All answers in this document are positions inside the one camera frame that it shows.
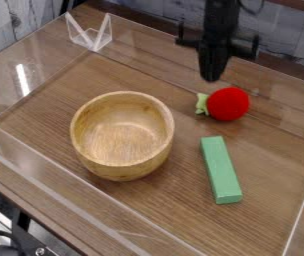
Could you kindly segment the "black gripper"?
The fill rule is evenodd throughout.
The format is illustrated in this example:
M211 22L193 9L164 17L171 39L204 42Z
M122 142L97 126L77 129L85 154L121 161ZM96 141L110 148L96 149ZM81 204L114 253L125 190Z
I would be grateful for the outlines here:
M240 10L255 15L256 11L247 8L241 0L205 0L203 34L199 39L184 38L184 21L179 23L179 34L175 39L177 45L199 49L199 43L209 46L228 46L228 51L216 54L208 50L199 51L199 68L201 78L209 82L220 79L228 61L233 56L255 60L259 54L260 37L239 28Z

